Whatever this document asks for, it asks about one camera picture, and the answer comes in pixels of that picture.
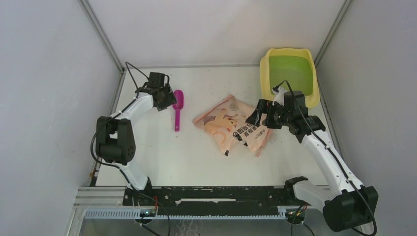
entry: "cartoon character print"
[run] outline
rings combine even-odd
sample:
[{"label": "cartoon character print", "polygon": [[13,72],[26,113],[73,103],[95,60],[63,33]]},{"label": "cartoon character print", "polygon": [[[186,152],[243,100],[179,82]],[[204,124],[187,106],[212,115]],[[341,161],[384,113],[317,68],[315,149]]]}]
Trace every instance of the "cartoon character print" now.
[{"label": "cartoon character print", "polygon": [[238,115],[229,116],[226,114],[226,109],[222,109],[217,116],[206,116],[203,118],[204,131],[211,135],[220,134],[223,136],[222,144],[226,141],[226,133],[220,129],[226,129],[229,133],[236,128],[238,121],[233,119]]}]

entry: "red wire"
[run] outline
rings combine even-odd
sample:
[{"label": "red wire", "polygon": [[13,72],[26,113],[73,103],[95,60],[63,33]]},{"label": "red wire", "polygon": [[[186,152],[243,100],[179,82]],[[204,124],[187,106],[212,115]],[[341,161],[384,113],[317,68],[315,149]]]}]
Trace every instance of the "red wire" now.
[{"label": "red wire", "polygon": [[157,207],[158,207],[158,202],[155,202],[155,211],[156,211]]}]

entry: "black cable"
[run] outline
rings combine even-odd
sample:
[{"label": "black cable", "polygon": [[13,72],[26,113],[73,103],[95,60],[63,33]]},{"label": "black cable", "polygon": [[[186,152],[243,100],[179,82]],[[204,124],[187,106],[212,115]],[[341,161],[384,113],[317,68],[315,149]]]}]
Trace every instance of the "black cable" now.
[{"label": "black cable", "polygon": [[166,75],[166,76],[167,76],[167,78],[168,78],[168,79],[167,79],[167,83],[169,84],[169,75]]},{"label": "black cable", "polygon": [[[340,163],[340,161],[339,161],[339,159],[336,157],[336,155],[333,153],[333,151],[330,149],[330,148],[327,148],[327,144],[325,143],[325,141],[323,141],[315,132],[314,132],[314,130],[311,128],[311,126],[310,126],[310,124],[307,122],[307,119],[305,118],[305,116],[304,116],[304,114],[302,113],[302,111],[301,111],[301,108],[300,108],[300,106],[299,106],[299,104],[298,104],[298,102],[297,102],[297,100],[295,99],[295,95],[294,95],[294,92],[293,92],[293,90],[291,89],[291,86],[290,86],[290,83],[287,81],[287,80],[284,80],[284,81],[282,81],[278,86],[280,86],[281,84],[283,84],[283,83],[286,83],[287,84],[287,86],[288,86],[288,89],[290,90],[290,93],[291,93],[291,95],[294,97],[294,101],[295,101],[295,104],[296,104],[296,106],[298,107],[298,111],[300,112],[300,114],[301,114],[301,116],[302,116],[302,118],[303,118],[303,120],[304,120],[304,122],[305,122],[305,124],[307,125],[307,127],[308,127],[308,129],[310,130],[310,132],[314,135],[314,137],[316,137],[324,146],[325,146],[325,149],[327,150],[327,151],[329,151],[330,152],[330,154],[333,156],[333,158],[336,160],[336,162],[337,162],[337,165],[339,166],[339,168],[340,168],[340,170],[342,171],[342,173],[343,173],[343,175],[345,176],[345,178],[346,179],[349,179],[349,176],[348,176],[348,174],[346,173],[346,171],[345,171],[345,169],[343,168],[343,166],[342,166],[342,164]],[[372,224],[373,224],[373,226],[374,226],[374,232],[373,233],[371,233],[370,235],[367,235],[367,234],[364,234],[364,233],[362,233],[361,231],[359,231],[359,230],[357,230],[357,229],[355,229],[355,228],[352,228],[352,230],[354,230],[356,233],[358,233],[358,234],[360,234],[360,235],[363,235],[363,236],[375,236],[376,234],[377,234],[377,223],[376,223],[376,220],[375,220],[375,217],[374,217],[374,213],[372,212],[372,210],[371,210],[371,207],[368,205],[368,202],[366,202],[366,200],[365,200],[365,198],[362,196],[362,194],[359,192],[359,190],[356,188],[356,186],[353,184],[353,182],[351,181],[351,180],[349,180],[349,183],[350,183],[350,185],[355,189],[355,191],[359,194],[359,196],[360,196],[360,198],[362,198],[362,200],[363,200],[363,203],[365,203],[365,205],[366,205],[366,208],[368,208],[368,211],[369,211],[369,213],[371,213],[371,217],[372,217]]]},{"label": "black cable", "polygon": [[130,69],[129,69],[129,66],[132,66],[133,68],[135,68],[137,71],[139,71],[141,74],[143,74],[148,80],[149,80],[149,77],[145,74],[145,73],[143,73],[142,72],[142,70],[140,70],[140,69],[138,69],[137,67],[135,67],[134,65],[132,65],[132,64],[130,64],[130,63],[128,63],[127,61],[125,62],[125,64],[126,64],[126,68],[127,68],[127,70],[129,71],[129,74],[130,74],[130,76],[133,78],[133,76],[132,76],[132,73],[130,72]]},{"label": "black cable", "polygon": [[301,210],[301,207],[303,207],[303,206],[304,206],[304,204],[299,206],[299,208],[296,210],[296,213],[294,214],[293,220],[291,221],[291,236],[293,236],[293,225],[294,225],[294,222],[297,218],[297,214],[298,214],[299,210]]},{"label": "black cable", "polygon": [[360,198],[362,198],[362,201],[365,203],[366,208],[368,208],[368,211],[371,213],[371,217],[372,217],[372,225],[374,226],[374,232],[372,232],[370,235],[364,234],[364,233],[362,233],[361,231],[359,231],[359,230],[357,230],[357,229],[355,229],[355,228],[352,228],[352,230],[354,230],[356,233],[358,233],[358,234],[360,234],[360,235],[363,235],[363,236],[375,236],[375,235],[377,234],[377,222],[376,222],[376,220],[375,220],[375,216],[374,216],[374,214],[372,213],[371,207],[370,207],[370,206],[369,206],[369,204],[366,202],[366,200],[365,200],[365,198],[362,196],[362,194],[361,194],[361,193],[359,193],[359,190],[356,188],[356,186],[353,184],[353,182],[352,182],[351,180],[350,180],[349,182],[351,183],[351,185],[352,185],[352,187],[355,189],[355,191],[359,194]]},{"label": "black cable", "polygon": [[170,218],[169,218],[169,214],[168,214],[168,211],[166,210],[166,208],[158,201],[158,200],[156,200],[156,199],[154,199],[154,198],[151,198],[150,196],[148,196],[148,195],[146,195],[146,194],[143,194],[143,193],[141,193],[141,192],[138,192],[140,195],[142,195],[142,196],[144,196],[144,197],[146,197],[146,198],[148,198],[148,199],[150,199],[150,200],[152,200],[152,201],[154,201],[155,203],[157,203],[157,204],[159,204],[161,207],[162,207],[162,209],[164,209],[164,211],[165,211],[165,213],[167,214],[167,218],[168,218],[168,236],[171,234],[171,220],[170,220]]},{"label": "black cable", "polygon": [[161,235],[160,235],[160,234],[158,234],[157,232],[155,232],[155,231],[151,230],[148,226],[146,226],[146,225],[144,225],[144,224],[142,224],[141,226],[142,226],[145,230],[147,230],[147,231],[151,232],[153,235],[155,235],[155,236],[161,236]]},{"label": "black cable", "polygon": [[[120,171],[120,173],[123,175],[123,177],[126,179],[126,181],[127,181],[127,184],[128,185],[130,185],[131,187],[132,187],[132,189],[133,190],[136,190],[135,189],[135,187],[132,185],[132,183],[130,182],[130,180],[127,178],[127,176],[126,176],[126,174],[123,172],[123,170],[119,167],[119,166],[117,166],[117,165],[113,165],[113,164],[109,164],[109,163],[105,163],[105,162],[102,162],[102,161],[100,161],[96,156],[95,156],[95,154],[94,154],[94,140],[97,138],[97,134],[98,134],[98,132],[101,130],[101,129],[103,129],[107,124],[109,124],[112,120],[114,120],[114,119],[116,119],[117,117],[119,117],[124,111],[126,111],[129,107],[130,107],[130,105],[132,105],[134,102],[135,102],[136,100],[134,99],[133,101],[131,101],[125,108],[123,108],[123,110],[121,111],[121,112],[119,112],[117,115],[115,115],[114,117],[111,117],[111,118],[109,118],[109,119],[107,119],[107,121],[104,123],[104,124],[102,124],[99,128],[97,128],[97,130],[96,130],[96,132],[94,133],[94,135],[93,135],[93,137],[92,137],[92,139],[91,139],[91,143],[90,143],[90,153],[91,153],[91,156],[93,157],[93,159],[94,159],[94,161],[96,161],[97,163],[99,163],[100,165],[104,165],[104,166],[112,166],[112,167],[115,167],[115,168],[117,168],[119,171]],[[168,218],[168,236],[170,236],[170,234],[171,234],[171,220],[170,220],[170,218],[169,218],[169,214],[168,214],[168,212],[167,212],[167,210],[166,210],[166,208],[159,202],[159,201],[157,201],[157,200],[155,200],[155,199],[153,199],[153,198],[151,198],[151,197],[149,197],[148,195],[145,195],[145,194],[143,194],[143,193],[141,193],[141,192],[138,192],[139,194],[141,194],[142,196],[144,196],[144,197],[146,197],[146,198],[149,198],[149,199],[151,199],[152,201],[155,201],[157,204],[159,204],[163,209],[164,209],[164,211],[165,211],[165,213],[167,214],[167,218]]]},{"label": "black cable", "polygon": [[313,236],[316,236],[315,234],[314,234],[314,232],[311,230],[311,228],[306,224],[306,223],[303,223],[303,225],[306,227],[306,228],[308,228],[308,230],[311,232],[311,234],[313,235]]}]

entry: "metal frame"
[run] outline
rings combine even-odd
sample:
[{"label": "metal frame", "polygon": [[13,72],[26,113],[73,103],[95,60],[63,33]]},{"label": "metal frame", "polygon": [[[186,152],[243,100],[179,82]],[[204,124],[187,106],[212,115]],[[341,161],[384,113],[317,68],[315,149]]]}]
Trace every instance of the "metal frame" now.
[{"label": "metal frame", "polygon": [[103,27],[100,24],[100,21],[97,18],[97,15],[94,13],[91,4],[88,0],[78,0],[81,5],[81,8],[86,13],[87,17],[89,18],[92,26],[94,27],[95,32],[97,33],[98,37],[100,38],[101,42],[103,43],[104,47],[106,48],[107,52],[112,57],[116,67],[120,71],[123,72],[123,65],[118,58],[115,49],[113,48],[112,44],[110,43],[109,38],[107,37],[106,32],[104,31]]},{"label": "metal frame", "polygon": [[330,42],[332,41],[334,35],[339,29],[340,23],[342,23],[343,18],[346,16],[347,11],[349,10],[350,6],[352,5],[354,0],[345,0],[342,7],[340,8],[339,13],[337,14],[336,20],[333,22],[333,25],[328,32],[325,41],[323,42],[322,47],[320,48],[319,52],[317,53],[316,58],[314,59],[314,64],[316,67],[319,65],[320,61],[322,60]]},{"label": "metal frame", "polygon": [[[331,40],[333,39],[340,23],[346,15],[346,12],[350,8],[354,0],[345,0],[342,8],[340,9],[338,16],[336,17],[335,22],[333,23],[326,39],[321,46],[316,58],[315,65],[317,66],[324,53],[326,52]],[[118,58],[112,44],[110,43],[109,38],[107,37],[102,25],[100,24],[96,14],[94,13],[88,0],[79,0],[79,3],[86,15],[88,16],[94,30],[97,32],[100,40],[102,41],[104,47],[112,57],[116,67],[120,71],[120,78],[118,87],[115,92],[113,103],[110,107],[110,113],[113,113],[116,110],[117,102],[119,100],[120,92],[125,78],[125,71],[120,59]],[[334,140],[335,146],[340,153],[340,143],[336,136],[336,133],[329,116],[328,107],[326,101],[322,95],[322,106],[325,111],[326,119],[328,121],[328,127],[330,129],[331,136]],[[93,170],[98,170],[98,166],[94,166]],[[124,199],[125,187],[81,187],[78,191],[77,197],[74,202],[73,210],[70,215],[70,219],[65,231],[66,236],[78,236],[81,232],[81,226],[83,220],[86,218],[89,219],[132,219],[138,218],[141,209],[152,209],[153,206],[141,206],[141,209],[134,208],[132,206],[123,206],[122,202]],[[278,206],[276,215],[258,215],[258,216],[170,216],[171,219],[286,219],[285,213],[289,209],[297,208],[298,206]],[[156,219],[165,219],[166,216],[155,216]],[[368,225],[361,227],[364,232],[370,232],[367,228]]]}]

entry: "pink plastic spoon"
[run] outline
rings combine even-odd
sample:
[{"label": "pink plastic spoon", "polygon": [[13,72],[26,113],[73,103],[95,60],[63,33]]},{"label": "pink plastic spoon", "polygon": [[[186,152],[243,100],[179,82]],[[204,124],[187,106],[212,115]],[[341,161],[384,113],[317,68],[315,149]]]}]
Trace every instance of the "pink plastic spoon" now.
[{"label": "pink plastic spoon", "polygon": [[177,99],[177,103],[172,105],[175,110],[175,132],[179,131],[179,112],[184,107],[184,94],[181,90],[175,90],[174,96]]}]

